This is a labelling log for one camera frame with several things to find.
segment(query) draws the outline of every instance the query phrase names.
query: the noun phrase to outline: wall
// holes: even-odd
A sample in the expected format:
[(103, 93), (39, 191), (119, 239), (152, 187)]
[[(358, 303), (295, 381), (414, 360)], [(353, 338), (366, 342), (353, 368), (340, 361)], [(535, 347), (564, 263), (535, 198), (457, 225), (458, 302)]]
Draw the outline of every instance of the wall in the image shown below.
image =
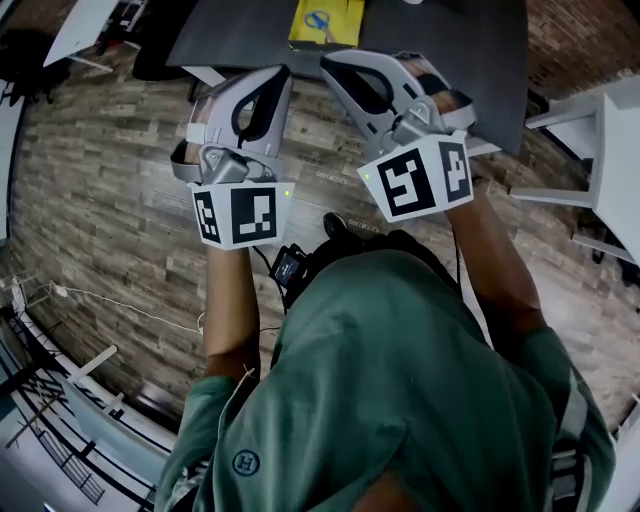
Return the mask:
[(640, 71), (640, 25), (622, 0), (528, 0), (530, 87), (557, 99)]

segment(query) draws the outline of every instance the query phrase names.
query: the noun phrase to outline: black cable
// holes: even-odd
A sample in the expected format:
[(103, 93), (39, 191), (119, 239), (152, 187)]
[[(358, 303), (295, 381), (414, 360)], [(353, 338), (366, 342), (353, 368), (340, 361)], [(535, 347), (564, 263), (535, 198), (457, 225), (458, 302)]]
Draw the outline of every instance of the black cable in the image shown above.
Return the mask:
[[(253, 250), (256, 251), (258, 253), (258, 256), (262, 258), (262, 261), (264, 261), (264, 264), (267, 266), (267, 270), (269, 271), (269, 277), (271, 277), (271, 265), (269, 264), (269, 260), (264, 255), (264, 253), (257, 247), (254, 246)], [(280, 292), (280, 299), (282, 300), (282, 309), (284, 310), (284, 314), (286, 315), (288, 313), (288, 310), (287, 310), (287, 306), (284, 305), (284, 293), (282, 292), (280, 283), (275, 279), (273, 280), (273, 282), (276, 283), (276, 286), (278, 287), (278, 291)]]
[(456, 232), (452, 229), (453, 233), (453, 244), (456, 246), (456, 281), (458, 283), (458, 292), (460, 293), (460, 298), (462, 298), (462, 282), (460, 280), (460, 247), (458, 246), (458, 240), (456, 238)]

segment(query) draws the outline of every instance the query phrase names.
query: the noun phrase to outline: floor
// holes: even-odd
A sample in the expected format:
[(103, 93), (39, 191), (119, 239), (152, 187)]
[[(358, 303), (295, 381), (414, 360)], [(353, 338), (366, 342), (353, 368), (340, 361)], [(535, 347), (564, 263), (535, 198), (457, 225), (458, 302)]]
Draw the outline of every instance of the floor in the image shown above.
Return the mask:
[[(133, 49), (111, 49), (103, 75), (74, 64), (72, 78), (28, 112), (18, 148), (12, 196), (12, 238), (4, 261), (50, 280), (132, 305), (190, 329), (204, 307), (204, 246), (195, 229), (190, 195), (173, 178), (168, 157), (185, 133), (190, 106), (186, 80), (133, 79)], [(337, 211), (360, 234), (390, 226), (356, 175), (363, 141), (328, 89), (297, 80), (281, 157), (296, 181), (284, 242), (312, 251), (325, 239), (322, 216)], [(640, 290), (625, 288), (617, 264), (591, 261), (569, 238), (576, 208), (524, 203), (511, 186), (578, 186), (586, 176), (547, 139), (526, 132), (517, 159), (476, 158), (474, 173), (489, 179), (487, 193), (508, 226), (539, 287), (548, 322), (566, 344), (610, 426), (620, 421), (640, 387)], [(455, 268), (443, 217), (401, 223)], [(266, 250), (273, 261), (276, 247)], [(278, 327), (280, 298), (253, 259), (261, 326)], [(477, 304), (463, 272), (465, 299)], [(28, 294), (41, 296), (36, 285)], [(145, 385), (161, 390), (180, 412), (202, 372), (200, 335), (152, 320), (93, 296), (70, 292), (33, 308), (45, 325), (62, 324), (55, 338), (81, 363), (111, 344), (118, 353), (96, 372), (99, 380), (136, 397)], [(263, 374), (278, 331), (261, 333)]]

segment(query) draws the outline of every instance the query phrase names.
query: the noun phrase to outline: white cable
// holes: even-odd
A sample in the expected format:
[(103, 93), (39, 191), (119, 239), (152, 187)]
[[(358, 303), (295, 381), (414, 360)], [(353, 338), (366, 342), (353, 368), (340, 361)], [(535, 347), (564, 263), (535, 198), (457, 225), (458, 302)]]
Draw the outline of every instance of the white cable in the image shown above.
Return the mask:
[(141, 315), (145, 315), (145, 316), (147, 316), (149, 318), (152, 318), (154, 320), (160, 320), (161, 322), (164, 322), (166, 324), (173, 325), (174, 327), (177, 327), (178, 329), (183, 329), (185, 331), (195, 332), (196, 334), (202, 334), (202, 332), (200, 331), (200, 318), (202, 318), (202, 315), (204, 315), (204, 313), (202, 313), (198, 317), (198, 322), (196, 324), (196, 326), (198, 328), (197, 329), (191, 329), (190, 327), (184, 327), (183, 325), (174, 324), (173, 322), (170, 322), (169, 320), (165, 320), (164, 318), (161, 318), (159, 316), (151, 315), (151, 314), (147, 313), (146, 311), (142, 311), (141, 309), (138, 309), (138, 308), (136, 308), (134, 306), (130, 306), (129, 304), (123, 304), (122, 302), (118, 302), (116, 300), (109, 299), (108, 297), (103, 297), (102, 295), (98, 295), (97, 293), (88, 292), (88, 291), (85, 291), (85, 290), (80, 290), (78, 288), (67, 288), (66, 286), (60, 286), (60, 285), (54, 283), (53, 281), (49, 282), (48, 285), (42, 285), (40, 288), (44, 288), (45, 286), (49, 286), (49, 293), (51, 293), (51, 287), (53, 287), (53, 289), (56, 291), (56, 293), (58, 295), (60, 295), (61, 297), (66, 297), (68, 292), (75, 292), (75, 293), (82, 293), (84, 295), (91, 295), (92, 297), (96, 297), (98, 299), (105, 300), (107, 302), (111, 302), (112, 304), (115, 304), (117, 306), (121, 306), (123, 308), (132, 309), (136, 313), (140, 313)]
[(227, 407), (229, 407), (229, 404), (233, 400), (233, 397), (236, 396), (236, 393), (240, 389), (240, 386), (242, 386), (242, 383), (245, 381), (245, 379), (247, 377), (253, 378), (252, 374), (255, 371), (255, 368), (251, 368), (251, 370), (249, 370), (245, 365), (242, 365), (242, 367), (244, 368), (244, 376), (240, 379), (240, 382), (238, 382), (236, 389), (233, 390), (233, 393), (231, 393), (231, 396), (225, 402), (222, 411), (220, 411), (220, 416), (218, 417), (218, 439), (220, 439), (220, 436), (222, 435), (222, 420), (226, 420), (225, 413), (227, 412)]

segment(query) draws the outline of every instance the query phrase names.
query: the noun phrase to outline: yellow package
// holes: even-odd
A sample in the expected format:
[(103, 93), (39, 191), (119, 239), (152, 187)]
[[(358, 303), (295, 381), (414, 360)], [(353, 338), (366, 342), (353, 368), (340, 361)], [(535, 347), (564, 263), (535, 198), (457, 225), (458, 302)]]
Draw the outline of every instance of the yellow package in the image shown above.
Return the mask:
[(363, 14), (364, 0), (299, 0), (289, 45), (294, 50), (358, 46)]

